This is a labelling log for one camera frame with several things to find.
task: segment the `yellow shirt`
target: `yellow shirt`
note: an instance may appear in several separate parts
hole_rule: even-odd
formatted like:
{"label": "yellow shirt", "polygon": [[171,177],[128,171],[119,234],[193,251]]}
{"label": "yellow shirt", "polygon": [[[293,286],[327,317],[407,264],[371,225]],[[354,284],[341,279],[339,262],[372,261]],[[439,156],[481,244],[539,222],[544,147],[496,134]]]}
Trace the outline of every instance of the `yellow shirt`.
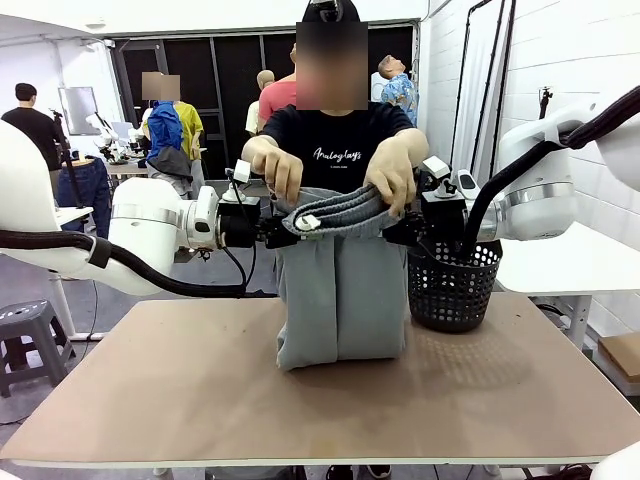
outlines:
{"label": "yellow shirt", "polygon": [[173,108],[178,112],[180,123],[182,123],[182,150],[189,156],[190,160],[195,160],[196,157],[194,157],[191,151],[191,143],[193,142],[193,137],[196,132],[204,130],[200,115],[198,115],[193,105],[188,103],[175,102]]}

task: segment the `man in black t-shirt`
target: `man in black t-shirt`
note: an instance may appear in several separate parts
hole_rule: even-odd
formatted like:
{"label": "man in black t-shirt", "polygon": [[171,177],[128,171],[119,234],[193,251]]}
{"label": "man in black t-shirt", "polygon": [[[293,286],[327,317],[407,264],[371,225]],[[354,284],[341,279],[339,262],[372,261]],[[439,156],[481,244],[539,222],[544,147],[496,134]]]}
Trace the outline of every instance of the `man in black t-shirt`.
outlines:
{"label": "man in black t-shirt", "polygon": [[[416,195],[413,167],[427,158],[429,144],[400,107],[366,102],[367,29],[351,1],[341,3],[339,21],[353,22],[346,30],[336,23],[325,29],[313,5],[307,8],[297,26],[297,108],[275,112],[245,144],[242,159],[292,205],[301,186],[347,193],[373,184],[397,216]],[[318,23],[306,30],[305,22]],[[376,479],[391,474],[389,465],[367,468]],[[335,465],[326,478],[352,480],[353,472]]]}
{"label": "man in black t-shirt", "polygon": [[16,98],[20,102],[19,107],[2,115],[2,120],[22,131],[38,147],[47,162],[53,196],[56,197],[60,176],[60,160],[55,142],[65,146],[66,139],[51,117],[33,108],[37,94],[38,92],[33,85],[18,83]]}

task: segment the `pink shirt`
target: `pink shirt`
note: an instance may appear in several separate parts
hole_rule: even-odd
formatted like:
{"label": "pink shirt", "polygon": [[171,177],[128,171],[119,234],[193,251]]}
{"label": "pink shirt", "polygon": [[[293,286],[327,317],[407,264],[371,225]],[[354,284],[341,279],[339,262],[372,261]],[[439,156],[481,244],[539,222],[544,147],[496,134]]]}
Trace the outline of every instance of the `pink shirt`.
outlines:
{"label": "pink shirt", "polygon": [[280,81],[269,85],[260,94],[260,118],[265,122],[273,112],[296,104],[296,82]]}

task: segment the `plastic stool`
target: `plastic stool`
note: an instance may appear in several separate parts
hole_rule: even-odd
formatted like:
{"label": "plastic stool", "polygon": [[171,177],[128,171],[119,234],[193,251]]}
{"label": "plastic stool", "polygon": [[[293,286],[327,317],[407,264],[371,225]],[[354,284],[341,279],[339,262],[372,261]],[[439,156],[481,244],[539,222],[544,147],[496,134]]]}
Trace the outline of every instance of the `plastic stool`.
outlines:
{"label": "plastic stool", "polygon": [[[32,341],[23,344],[23,336],[31,337]],[[7,350],[4,356],[0,351],[0,394],[3,397],[11,396],[11,384],[34,378],[48,376],[51,385],[57,386],[67,376],[65,362],[76,356],[56,312],[46,300],[0,309],[0,342],[4,342]],[[58,346],[62,347],[62,353],[58,352]],[[40,355],[41,367],[31,368],[27,363],[27,352],[33,350]]]}

